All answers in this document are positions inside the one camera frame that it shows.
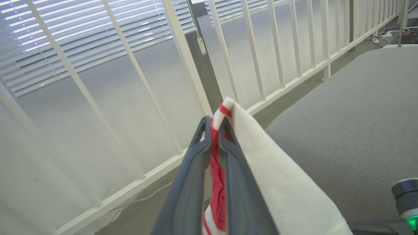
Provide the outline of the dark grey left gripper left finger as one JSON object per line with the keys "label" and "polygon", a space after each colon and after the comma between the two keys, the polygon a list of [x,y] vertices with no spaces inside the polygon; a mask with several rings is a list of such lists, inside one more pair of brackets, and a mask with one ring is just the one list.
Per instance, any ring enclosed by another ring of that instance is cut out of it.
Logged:
{"label": "dark grey left gripper left finger", "polygon": [[210,162],[211,117],[200,120],[152,235],[202,234],[204,178]]}

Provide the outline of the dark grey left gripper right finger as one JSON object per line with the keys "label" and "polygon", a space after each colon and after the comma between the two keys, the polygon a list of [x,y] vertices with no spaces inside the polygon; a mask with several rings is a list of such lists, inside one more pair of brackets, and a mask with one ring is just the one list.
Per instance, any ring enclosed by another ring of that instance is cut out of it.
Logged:
{"label": "dark grey left gripper right finger", "polygon": [[218,152],[225,172],[229,235],[278,235],[279,232],[229,121],[218,131]]}

